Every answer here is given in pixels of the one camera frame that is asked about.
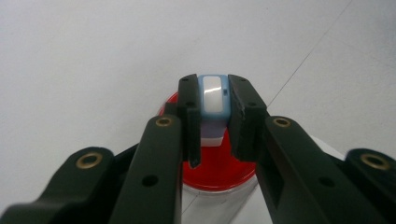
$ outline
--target red circular object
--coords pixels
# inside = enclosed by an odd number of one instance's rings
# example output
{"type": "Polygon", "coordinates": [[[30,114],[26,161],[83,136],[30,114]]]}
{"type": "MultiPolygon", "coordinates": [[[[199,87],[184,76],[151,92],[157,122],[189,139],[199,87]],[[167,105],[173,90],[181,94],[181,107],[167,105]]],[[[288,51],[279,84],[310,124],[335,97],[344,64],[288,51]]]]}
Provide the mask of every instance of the red circular object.
{"type": "MultiPolygon", "coordinates": [[[[177,102],[177,93],[168,103],[177,102]]],[[[230,138],[225,132],[221,146],[201,147],[201,164],[191,169],[183,162],[184,184],[200,190],[223,191],[239,186],[254,176],[256,163],[241,162],[231,155],[230,138]]]]}

